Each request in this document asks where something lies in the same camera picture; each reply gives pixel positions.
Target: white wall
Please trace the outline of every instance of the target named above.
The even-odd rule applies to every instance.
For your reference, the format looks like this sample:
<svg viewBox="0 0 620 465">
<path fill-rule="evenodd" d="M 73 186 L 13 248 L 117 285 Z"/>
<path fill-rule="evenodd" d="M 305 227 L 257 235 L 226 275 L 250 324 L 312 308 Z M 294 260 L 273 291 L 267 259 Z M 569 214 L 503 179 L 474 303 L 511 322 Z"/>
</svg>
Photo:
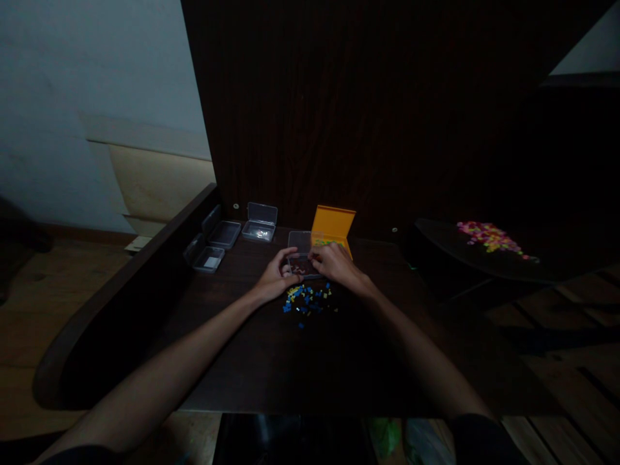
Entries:
<svg viewBox="0 0 620 465">
<path fill-rule="evenodd" d="M 551 75 L 606 71 L 620 72 L 620 1 L 614 3 Z"/>
<path fill-rule="evenodd" d="M 179 0 L 0 5 L 0 196 L 40 222 L 127 231 L 79 113 L 205 133 Z"/>
</svg>

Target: black sleeve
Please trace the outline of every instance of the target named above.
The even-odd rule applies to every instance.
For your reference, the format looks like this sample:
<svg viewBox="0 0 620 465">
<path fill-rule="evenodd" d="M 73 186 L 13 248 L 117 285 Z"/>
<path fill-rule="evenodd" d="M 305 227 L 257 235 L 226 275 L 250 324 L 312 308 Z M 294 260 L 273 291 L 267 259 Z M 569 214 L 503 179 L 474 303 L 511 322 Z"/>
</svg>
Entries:
<svg viewBox="0 0 620 465">
<path fill-rule="evenodd" d="M 41 465 L 111 465 L 120 462 L 120 456 L 103 446 L 80 446 L 51 456 Z"/>
<path fill-rule="evenodd" d="M 473 413 L 451 424 L 458 465 L 527 465 L 508 433 L 494 421 Z"/>
</svg>

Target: transparent storage box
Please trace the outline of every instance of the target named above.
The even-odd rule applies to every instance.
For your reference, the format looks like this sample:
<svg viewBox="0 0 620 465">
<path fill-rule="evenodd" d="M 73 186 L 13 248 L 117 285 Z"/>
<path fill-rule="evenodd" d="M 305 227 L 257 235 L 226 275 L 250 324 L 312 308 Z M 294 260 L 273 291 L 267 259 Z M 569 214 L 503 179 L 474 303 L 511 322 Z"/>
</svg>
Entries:
<svg viewBox="0 0 620 465">
<path fill-rule="evenodd" d="M 201 273 L 215 273 L 220 266 L 225 251 L 219 247 L 210 247 L 205 243 L 204 234 L 199 233 L 185 248 L 183 257 L 188 265 Z"/>
<path fill-rule="evenodd" d="M 247 203 L 247 223 L 243 227 L 243 237 L 251 240 L 271 242 L 278 221 L 277 207 L 262 203 Z"/>
<path fill-rule="evenodd" d="M 308 254 L 314 245 L 321 245 L 322 242 L 322 232 L 289 232 L 289 247 L 297 247 L 297 252 L 289 255 L 287 258 L 291 273 L 300 274 L 304 279 L 321 278 L 322 275 L 312 266 L 312 262 L 308 260 Z"/>
<path fill-rule="evenodd" d="M 220 221 L 222 208 L 217 205 L 202 222 L 202 233 L 209 245 L 221 249 L 232 249 L 241 232 L 241 223 Z"/>
</svg>

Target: dark wooden table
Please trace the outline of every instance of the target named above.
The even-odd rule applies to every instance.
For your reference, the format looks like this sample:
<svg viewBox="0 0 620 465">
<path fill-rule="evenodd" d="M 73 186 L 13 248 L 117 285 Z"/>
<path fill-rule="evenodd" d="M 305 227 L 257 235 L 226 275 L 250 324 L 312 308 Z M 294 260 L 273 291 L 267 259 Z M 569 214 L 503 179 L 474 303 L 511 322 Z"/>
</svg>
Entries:
<svg viewBox="0 0 620 465">
<path fill-rule="evenodd" d="M 215 274 L 195 273 L 182 261 L 184 246 L 219 200 L 217 189 L 207 188 L 71 319 L 37 370 L 40 404 L 89 408 L 145 359 L 252 287 L 286 247 L 290 229 L 278 227 L 272 243 L 240 236 Z M 434 306 L 396 245 L 355 238 L 349 244 L 359 268 L 444 350 L 496 414 L 561 412 L 487 319 L 462 302 Z M 438 416 L 368 312 L 346 289 L 333 284 L 332 290 L 338 313 L 284 313 L 284 296 L 259 309 L 181 409 Z"/>
</svg>

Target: orange box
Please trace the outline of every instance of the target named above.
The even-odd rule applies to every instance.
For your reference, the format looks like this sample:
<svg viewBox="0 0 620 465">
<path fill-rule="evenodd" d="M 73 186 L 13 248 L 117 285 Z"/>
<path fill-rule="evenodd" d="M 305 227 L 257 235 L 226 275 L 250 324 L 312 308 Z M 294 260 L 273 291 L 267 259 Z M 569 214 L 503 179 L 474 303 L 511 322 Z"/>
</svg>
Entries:
<svg viewBox="0 0 620 465">
<path fill-rule="evenodd" d="M 353 259 L 349 249 L 349 242 L 347 241 L 353 218 L 355 218 L 355 211 L 353 210 L 318 205 L 316 207 L 315 220 L 312 223 L 312 232 L 323 233 L 323 240 L 321 241 L 322 243 L 314 245 L 325 245 L 330 242 L 339 243 Z"/>
</svg>

